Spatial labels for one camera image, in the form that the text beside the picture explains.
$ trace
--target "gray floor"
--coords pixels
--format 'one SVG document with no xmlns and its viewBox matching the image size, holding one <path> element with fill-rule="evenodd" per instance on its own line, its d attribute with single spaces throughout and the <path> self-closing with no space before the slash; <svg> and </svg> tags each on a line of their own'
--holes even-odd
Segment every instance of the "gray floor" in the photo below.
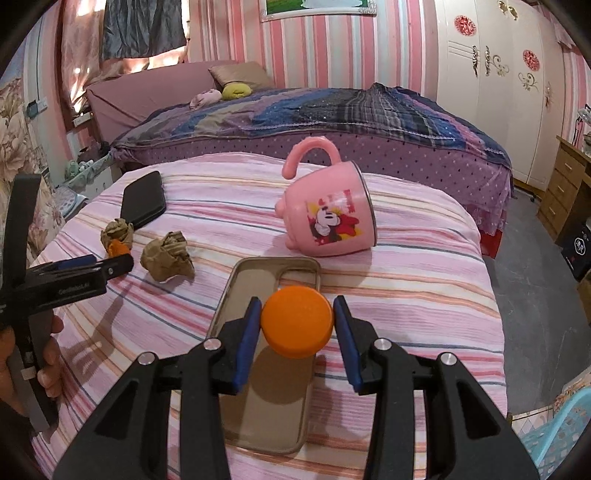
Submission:
<svg viewBox="0 0 591 480">
<path fill-rule="evenodd" d="M 552 403 L 591 364 L 591 327 L 577 282 L 535 217 L 539 202 L 516 190 L 496 260 L 486 259 L 505 332 L 509 411 Z"/>
</svg>

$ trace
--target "framed picture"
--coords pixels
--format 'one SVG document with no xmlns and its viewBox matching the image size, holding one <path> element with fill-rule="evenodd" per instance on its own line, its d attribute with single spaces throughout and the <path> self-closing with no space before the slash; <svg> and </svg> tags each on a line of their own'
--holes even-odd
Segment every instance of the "framed picture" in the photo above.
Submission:
<svg viewBox="0 0 591 480">
<path fill-rule="evenodd" d="M 263 22 L 303 15 L 375 15 L 375 0 L 259 0 Z"/>
</svg>

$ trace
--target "black phone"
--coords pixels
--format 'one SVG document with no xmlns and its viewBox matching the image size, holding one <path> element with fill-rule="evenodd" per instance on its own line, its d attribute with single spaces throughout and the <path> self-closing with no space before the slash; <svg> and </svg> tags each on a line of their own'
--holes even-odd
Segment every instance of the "black phone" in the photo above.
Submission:
<svg viewBox="0 0 591 480">
<path fill-rule="evenodd" d="M 121 218 L 138 230 L 166 211 L 166 199 L 159 171 L 152 171 L 125 187 Z"/>
</svg>

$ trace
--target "red flower decal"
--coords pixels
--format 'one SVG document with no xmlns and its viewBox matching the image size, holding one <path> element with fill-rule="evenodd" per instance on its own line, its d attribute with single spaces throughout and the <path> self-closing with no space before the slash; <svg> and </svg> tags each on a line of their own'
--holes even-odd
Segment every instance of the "red flower decal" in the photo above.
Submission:
<svg viewBox="0 0 591 480">
<path fill-rule="evenodd" d="M 532 72 L 537 72 L 540 69 L 540 61 L 531 50 L 523 51 L 523 61 Z"/>
<path fill-rule="evenodd" d="M 471 37 L 476 34 L 476 24 L 466 15 L 459 15 L 453 23 L 456 26 L 456 30 L 465 37 Z"/>
</svg>

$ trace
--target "white wardrobe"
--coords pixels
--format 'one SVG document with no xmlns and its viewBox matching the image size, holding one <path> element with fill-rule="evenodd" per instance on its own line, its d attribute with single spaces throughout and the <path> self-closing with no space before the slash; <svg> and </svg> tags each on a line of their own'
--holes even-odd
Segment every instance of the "white wardrobe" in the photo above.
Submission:
<svg viewBox="0 0 591 480">
<path fill-rule="evenodd" d="M 564 61 L 552 24 L 521 0 L 436 0 L 437 103 L 509 154 L 545 190 L 564 115 Z"/>
</svg>

